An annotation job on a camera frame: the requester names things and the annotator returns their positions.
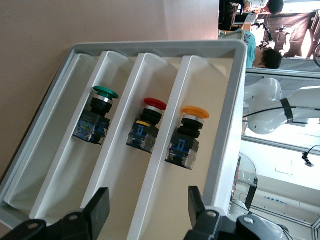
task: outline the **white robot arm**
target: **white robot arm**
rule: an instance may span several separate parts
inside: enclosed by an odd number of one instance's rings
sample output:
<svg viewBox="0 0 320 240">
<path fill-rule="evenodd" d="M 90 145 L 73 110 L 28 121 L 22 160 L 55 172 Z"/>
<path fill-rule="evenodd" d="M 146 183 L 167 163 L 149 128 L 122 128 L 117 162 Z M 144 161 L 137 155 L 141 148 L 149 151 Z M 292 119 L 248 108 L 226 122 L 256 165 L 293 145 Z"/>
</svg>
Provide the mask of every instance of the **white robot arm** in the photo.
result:
<svg viewBox="0 0 320 240">
<path fill-rule="evenodd" d="M 244 104 L 249 106 L 248 127 L 256 134 L 269 134 L 294 120 L 320 117 L 320 86 L 303 87 L 282 98 L 280 83 L 264 78 L 244 88 Z"/>
<path fill-rule="evenodd" d="M 275 32 L 276 33 L 284 33 L 284 35 L 285 35 L 285 43 L 283 44 L 282 49 L 279 51 L 281 56 L 284 56 L 290 50 L 290 46 L 291 46 L 290 38 L 291 38 L 292 33 L 294 32 L 294 29 L 290 28 L 290 27 L 286 27 L 282 24 L 281 27 L 279 27 L 275 30 Z"/>
</svg>

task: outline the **person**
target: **person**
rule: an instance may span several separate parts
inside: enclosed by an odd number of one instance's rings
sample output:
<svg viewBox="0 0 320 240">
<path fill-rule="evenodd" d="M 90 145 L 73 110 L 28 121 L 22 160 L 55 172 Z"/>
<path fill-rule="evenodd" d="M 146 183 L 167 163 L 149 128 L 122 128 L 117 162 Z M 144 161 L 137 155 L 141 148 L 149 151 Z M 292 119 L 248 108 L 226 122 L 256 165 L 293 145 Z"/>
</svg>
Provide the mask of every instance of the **person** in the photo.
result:
<svg viewBox="0 0 320 240">
<path fill-rule="evenodd" d="M 247 68 L 278 69 L 280 67 L 282 62 L 280 52 L 272 48 L 258 49 L 256 38 L 249 31 L 244 33 L 244 42 L 247 44 Z"/>
<path fill-rule="evenodd" d="M 278 15 L 284 8 L 283 0 L 220 0 L 219 4 L 219 29 L 230 31 L 236 21 L 239 4 L 242 4 L 242 11 L 252 12 L 263 9 L 272 15 Z"/>
</svg>

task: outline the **yellow push button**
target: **yellow push button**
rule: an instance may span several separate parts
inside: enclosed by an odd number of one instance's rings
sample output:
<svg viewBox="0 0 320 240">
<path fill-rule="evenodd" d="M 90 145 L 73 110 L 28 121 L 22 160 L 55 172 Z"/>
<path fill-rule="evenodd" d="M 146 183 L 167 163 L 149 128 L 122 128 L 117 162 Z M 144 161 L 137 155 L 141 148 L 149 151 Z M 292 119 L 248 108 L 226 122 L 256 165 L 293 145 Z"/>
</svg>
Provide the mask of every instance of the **yellow push button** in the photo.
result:
<svg viewBox="0 0 320 240">
<path fill-rule="evenodd" d="M 196 106 L 184 106 L 182 111 L 188 115 L 192 115 L 200 119 L 208 119 L 210 117 L 206 110 Z"/>
</svg>

